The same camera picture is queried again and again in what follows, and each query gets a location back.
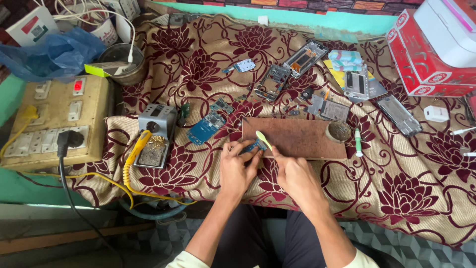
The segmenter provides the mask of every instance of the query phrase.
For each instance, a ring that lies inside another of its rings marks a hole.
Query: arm
[[[231,142],[223,146],[220,158],[221,190],[210,212],[185,249],[206,265],[211,266],[223,229],[256,176],[262,151],[255,147],[251,152],[238,155],[254,141]],[[253,159],[248,167],[245,162]]]
[[[328,268],[343,268],[356,257],[357,250],[337,223],[329,202],[311,165],[304,158],[284,157],[276,147],[277,181],[299,205],[316,228]]]

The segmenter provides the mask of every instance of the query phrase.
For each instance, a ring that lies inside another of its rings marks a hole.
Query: forearm
[[[309,220],[316,228],[327,268],[343,268],[354,260],[357,250],[328,207]]]
[[[185,251],[211,266],[223,229],[239,202],[239,198],[220,193]]]

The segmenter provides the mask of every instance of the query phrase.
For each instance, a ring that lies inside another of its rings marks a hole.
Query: person's right hand
[[[278,163],[277,181],[299,205],[307,217],[329,210],[329,202],[317,181],[311,164],[304,158],[283,156],[276,146],[272,149],[274,159]]]

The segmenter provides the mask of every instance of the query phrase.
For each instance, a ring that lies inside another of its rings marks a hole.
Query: folded cloth
[[[336,71],[361,71],[362,65],[349,64],[348,62],[342,62],[339,60],[330,60],[332,63],[332,69]]]
[[[349,64],[361,64],[362,57],[358,51],[333,50],[329,53],[330,60],[348,62]]]

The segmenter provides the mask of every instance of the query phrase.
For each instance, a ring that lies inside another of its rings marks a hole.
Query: white sleeve
[[[356,257],[344,268],[378,268],[377,263],[371,257],[357,249]]]
[[[182,251],[175,259],[167,264],[166,268],[210,268],[194,255]]]

